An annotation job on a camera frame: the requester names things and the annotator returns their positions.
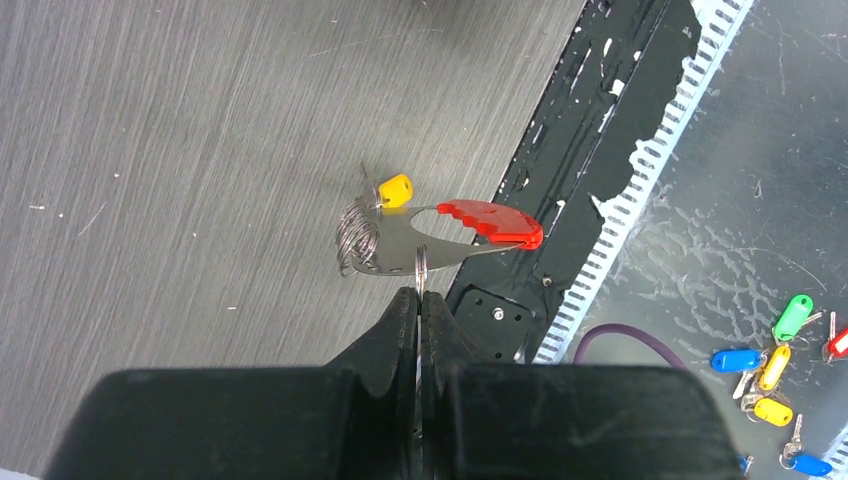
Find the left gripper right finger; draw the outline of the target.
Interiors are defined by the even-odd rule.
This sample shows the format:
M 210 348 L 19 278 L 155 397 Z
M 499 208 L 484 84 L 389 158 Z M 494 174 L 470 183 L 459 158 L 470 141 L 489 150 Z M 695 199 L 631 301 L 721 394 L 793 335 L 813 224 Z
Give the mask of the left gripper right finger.
M 741 477 L 724 419 L 691 372 L 494 362 L 440 294 L 420 308 L 426 478 Z

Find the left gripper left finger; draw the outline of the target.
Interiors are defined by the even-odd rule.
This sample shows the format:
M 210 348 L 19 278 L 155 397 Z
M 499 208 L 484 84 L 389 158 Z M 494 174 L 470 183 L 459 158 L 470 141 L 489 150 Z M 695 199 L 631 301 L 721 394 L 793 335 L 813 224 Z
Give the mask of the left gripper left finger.
M 131 369 L 88 393 L 49 479 L 409 479 L 415 291 L 322 366 Z

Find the silver split keyring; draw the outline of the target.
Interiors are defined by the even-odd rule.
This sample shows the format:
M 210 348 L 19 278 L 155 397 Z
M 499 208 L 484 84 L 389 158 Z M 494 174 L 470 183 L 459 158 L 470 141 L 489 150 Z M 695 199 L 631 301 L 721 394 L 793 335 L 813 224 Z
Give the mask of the silver split keyring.
M 426 282 L 428 278 L 427 246 L 425 244 L 416 246 L 414 269 L 416 294 L 419 299 L 422 299 L 423 294 L 426 291 Z

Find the key with yellow tag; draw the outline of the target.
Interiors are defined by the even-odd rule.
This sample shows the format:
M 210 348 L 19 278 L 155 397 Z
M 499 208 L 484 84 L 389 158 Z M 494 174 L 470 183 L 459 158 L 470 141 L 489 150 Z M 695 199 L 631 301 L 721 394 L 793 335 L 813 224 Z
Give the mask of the key with yellow tag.
M 414 196 L 414 187 L 405 174 L 397 174 L 378 183 L 368 167 L 362 163 L 361 169 L 366 182 L 365 203 L 374 208 L 400 208 Z

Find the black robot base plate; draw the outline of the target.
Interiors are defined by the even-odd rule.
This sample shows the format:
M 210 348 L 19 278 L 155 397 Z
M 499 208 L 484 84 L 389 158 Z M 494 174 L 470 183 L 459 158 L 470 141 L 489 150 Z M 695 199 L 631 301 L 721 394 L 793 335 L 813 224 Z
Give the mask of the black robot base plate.
M 533 251 L 474 257 L 447 302 L 492 362 L 555 363 L 626 237 L 637 150 L 674 99 L 701 27 L 688 1 L 590 1 L 495 193 L 534 216 Z

